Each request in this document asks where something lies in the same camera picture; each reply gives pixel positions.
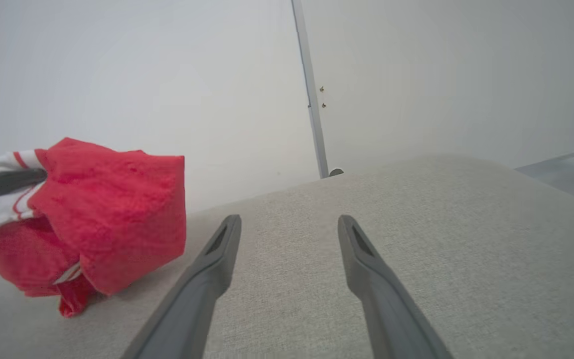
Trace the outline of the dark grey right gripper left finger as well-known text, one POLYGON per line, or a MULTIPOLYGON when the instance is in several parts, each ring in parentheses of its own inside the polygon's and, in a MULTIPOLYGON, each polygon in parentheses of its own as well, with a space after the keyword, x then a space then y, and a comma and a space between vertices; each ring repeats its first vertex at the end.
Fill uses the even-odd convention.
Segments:
POLYGON ((201 359, 217 300, 230 288, 242 219, 227 216, 125 350, 124 359, 201 359))

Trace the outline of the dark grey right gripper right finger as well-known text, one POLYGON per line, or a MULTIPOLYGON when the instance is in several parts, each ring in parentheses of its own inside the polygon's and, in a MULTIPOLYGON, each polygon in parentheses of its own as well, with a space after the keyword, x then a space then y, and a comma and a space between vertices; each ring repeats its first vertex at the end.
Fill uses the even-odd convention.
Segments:
POLYGON ((338 239, 348 288, 364 310, 373 357, 451 359, 451 352, 352 216, 338 218, 338 239))

